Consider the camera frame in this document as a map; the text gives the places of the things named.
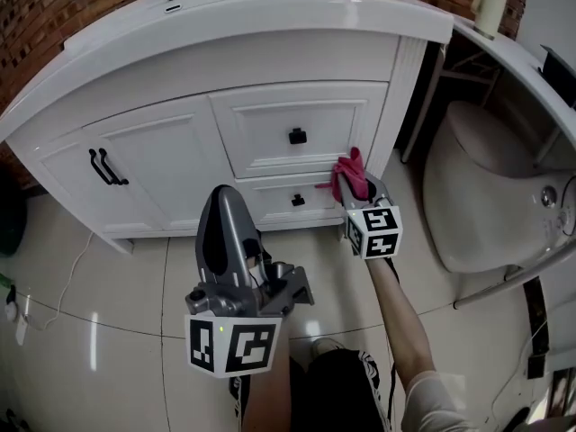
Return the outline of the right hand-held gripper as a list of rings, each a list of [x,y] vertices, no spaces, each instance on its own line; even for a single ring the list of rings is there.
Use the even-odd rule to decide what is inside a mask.
[[[394,257],[401,243],[401,213],[385,183],[369,172],[368,201],[356,199],[345,174],[339,175],[341,204],[345,209],[344,237],[362,259]]]

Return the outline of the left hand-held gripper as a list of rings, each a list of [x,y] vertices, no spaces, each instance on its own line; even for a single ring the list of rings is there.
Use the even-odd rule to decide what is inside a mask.
[[[224,248],[231,285],[216,283]],[[195,251],[205,278],[185,297],[187,363],[219,379],[269,371],[283,319],[299,303],[314,304],[304,268],[262,263],[260,234],[242,195],[228,185],[212,190]]]

